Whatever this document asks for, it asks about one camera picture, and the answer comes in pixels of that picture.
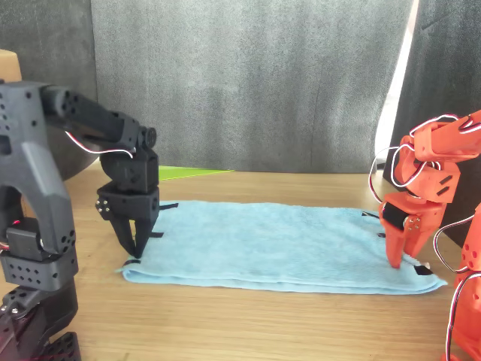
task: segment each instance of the table surface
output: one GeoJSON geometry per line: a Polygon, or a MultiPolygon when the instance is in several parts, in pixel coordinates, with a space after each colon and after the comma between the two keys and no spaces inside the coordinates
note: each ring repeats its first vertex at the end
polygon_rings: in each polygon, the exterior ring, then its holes
{"type": "MultiPolygon", "coordinates": [[[[74,208],[79,311],[68,330],[83,361],[436,360],[443,352],[453,276],[427,244],[421,262],[449,282],[417,296],[275,293],[131,284],[126,260],[95,191],[109,179],[98,163],[67,182],[74,208]]],[[[393,189],[374,179],[380,195],[393,189]]],[[[162,200],[277,202],[376,210],[366,174],[228,172],[165,180],[162,200]]],[[[457,265],[460,249],[440,241],[457,265]]],[[[13,286],[0,283],[4,294],[13,286]]],[[[468,359],[457,346],[461,359],[468,359]]]]}

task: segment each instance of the gray backdrop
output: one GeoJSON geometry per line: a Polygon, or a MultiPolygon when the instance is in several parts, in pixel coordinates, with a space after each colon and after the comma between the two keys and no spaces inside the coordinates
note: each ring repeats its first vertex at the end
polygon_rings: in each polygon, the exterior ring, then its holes
{"type": "MultiPolygon", "coordinates": [[[[97,97],[90,0],[0,0],[0,49],[17,53],[24,80],[72,86],[97,97]]],[[[49,128],[49,143],[64,178],[95,157],[49,128]]]]}
{"type": "Polygon", "coordinates": [[[98,100],[164,165],[367,172],[411,4],[92,0],[98,100]]]}

